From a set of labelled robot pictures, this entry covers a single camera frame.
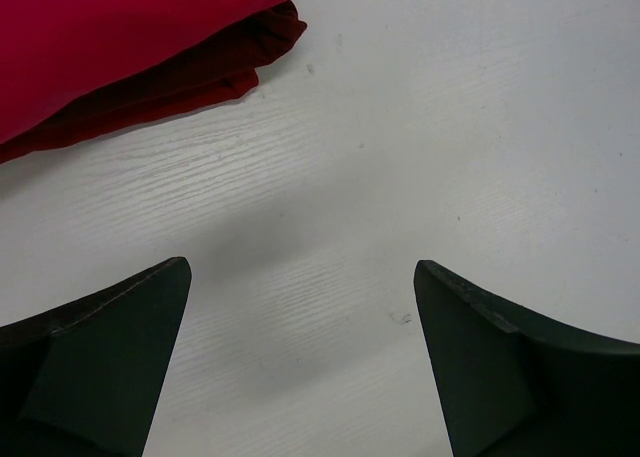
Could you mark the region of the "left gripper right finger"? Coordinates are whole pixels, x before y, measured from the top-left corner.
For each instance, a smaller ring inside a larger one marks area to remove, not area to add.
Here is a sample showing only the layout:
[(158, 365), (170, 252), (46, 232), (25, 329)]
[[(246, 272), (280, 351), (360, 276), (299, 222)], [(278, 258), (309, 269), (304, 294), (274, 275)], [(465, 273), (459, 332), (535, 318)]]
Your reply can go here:
[(639, 347), (546, 317), (440, 264), (414, 273), (456, 456), (635, 456)]

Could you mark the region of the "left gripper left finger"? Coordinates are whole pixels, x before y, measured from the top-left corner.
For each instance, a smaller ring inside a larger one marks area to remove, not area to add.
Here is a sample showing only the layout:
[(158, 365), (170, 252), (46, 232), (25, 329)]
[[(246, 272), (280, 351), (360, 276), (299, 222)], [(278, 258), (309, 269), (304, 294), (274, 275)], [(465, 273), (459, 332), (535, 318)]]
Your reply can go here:
[(2, 455), (142, 455), (191, 280), (173, 257), (3, 326)]

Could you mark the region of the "bright red t shirt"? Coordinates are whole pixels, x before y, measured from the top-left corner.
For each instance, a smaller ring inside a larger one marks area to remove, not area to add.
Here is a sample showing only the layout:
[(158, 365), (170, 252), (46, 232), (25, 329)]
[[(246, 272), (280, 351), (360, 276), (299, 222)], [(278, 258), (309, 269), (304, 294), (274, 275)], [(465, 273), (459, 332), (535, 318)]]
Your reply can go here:
[(287, 0), (1, 0), (1, 140)]

